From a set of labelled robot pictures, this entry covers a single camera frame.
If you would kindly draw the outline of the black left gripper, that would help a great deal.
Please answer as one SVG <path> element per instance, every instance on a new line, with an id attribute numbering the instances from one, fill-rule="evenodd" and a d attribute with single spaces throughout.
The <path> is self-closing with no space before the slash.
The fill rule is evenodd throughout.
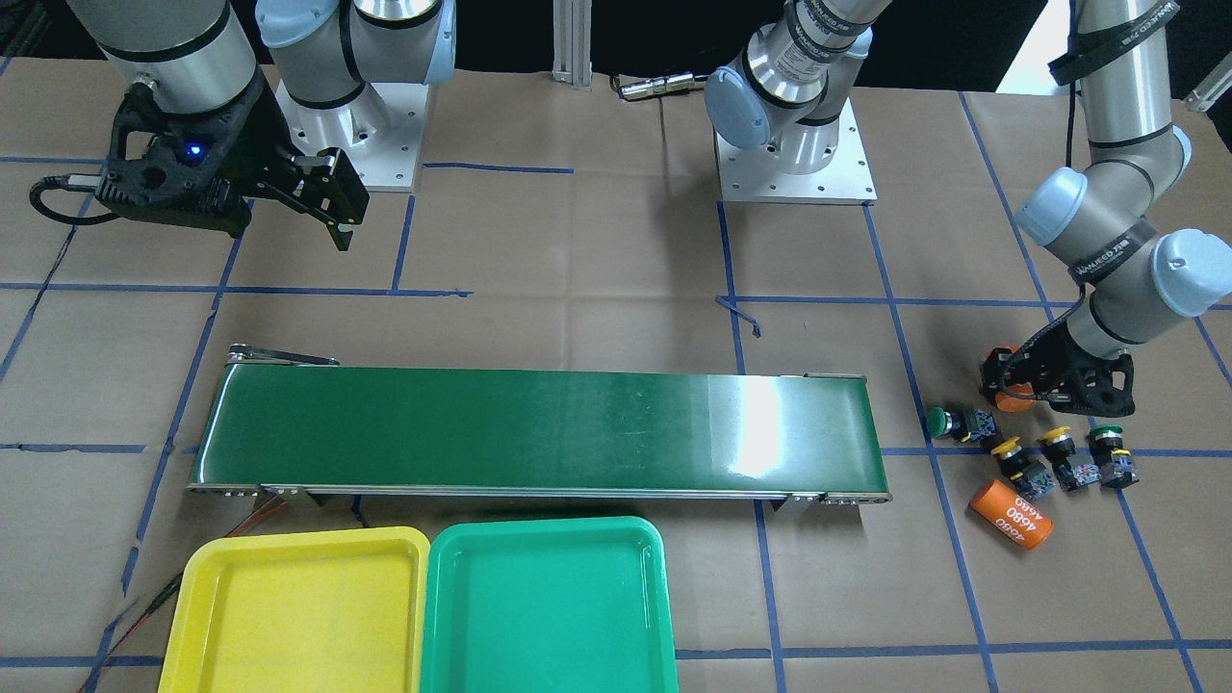
<path id="1" fill-rule="evenodd" d="M 1129 417 L 1136 411 L 1132 356 L 1121 351 L 1114 359 L 1096 358 L 1058 321 L 1016 346 L 1004 372 L 1030 382 L 1036 403 L 1060 413 Z"/>

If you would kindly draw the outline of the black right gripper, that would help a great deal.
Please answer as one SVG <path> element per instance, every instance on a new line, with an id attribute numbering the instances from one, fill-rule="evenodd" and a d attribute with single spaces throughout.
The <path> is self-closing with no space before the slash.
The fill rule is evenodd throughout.
<path id="1" fill-rule="evenodd" d="M 137 222 L 223 231 L 250 224 L 248 197 L 274 200 L 326 228 L 347 252 L 370 192 L 347 153 L 298 155 L 269 79 L 251 76 L 232 101 L 207 113 L 166 113 L 152 78 L 133 80 L 110 137 L 95 200 Z"/>

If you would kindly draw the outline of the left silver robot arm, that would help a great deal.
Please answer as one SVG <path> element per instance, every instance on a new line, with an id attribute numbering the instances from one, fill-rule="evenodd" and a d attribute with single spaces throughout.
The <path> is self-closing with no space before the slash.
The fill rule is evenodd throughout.
<path id="1" fill-rule="evenodd" d="M 837 118 L 885 1 L 787 1 L 706 79 L 708 120 L 736 149 L 774 166 L 823 169 Z M 1230 245 L 1184 228 L 1161 234 L 1147 210 L 1180 180 L 1193 144 L 1168 101 L 1165 25 L 1175 1 L 1077 1 L 1064 54 L 1050 65 L 1076 88 L 1092 162 L 1060 166 L 1016 211 L 1016 228 L 1064 263 L 1077 302 L 1021 346 L 992 350 L 982 395 L 999 411 L 1039 400 L 1061 413 L 1131 416 L 1131 351 L 1196 319 L 1230 293 Z"/>

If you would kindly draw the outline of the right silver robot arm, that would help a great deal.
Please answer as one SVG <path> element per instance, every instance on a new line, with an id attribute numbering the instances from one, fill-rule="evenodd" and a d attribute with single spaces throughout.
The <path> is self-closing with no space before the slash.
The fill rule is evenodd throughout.
<path id="1" fill-rule="evenodd" d="M 237 240 L 249 201 L 320 223 L 340 252 L 371 194 L 411 189 L 428 89 L 456 65 L 453 1 L 257 1 L 257 60 L 229 1 L 73 1 L 71 12 L 127 81 L 99 174 L 31 189 L 91 194 L 103 212 L 221 231 Z"/>

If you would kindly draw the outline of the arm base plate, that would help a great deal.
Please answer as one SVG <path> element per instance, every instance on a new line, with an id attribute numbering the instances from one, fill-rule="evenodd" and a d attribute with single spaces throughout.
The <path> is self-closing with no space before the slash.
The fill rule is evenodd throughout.
<path id="1" fill-rule="evenodd" d="M 296 104 L 283 83 L 274 95 L 301 152 L 314 154 L 339 146 L 370 192 L 414 191 L 432 88 L 370 84 L 350 104 L 329 110 Z"/>
<path id="2" fill-rule="evenodd" d="M 851 102 L 819 127 L 791 125 L 756 149 L 715 136 L 721 199 L 747 203 L 862 205 L 878 199 Z"/>

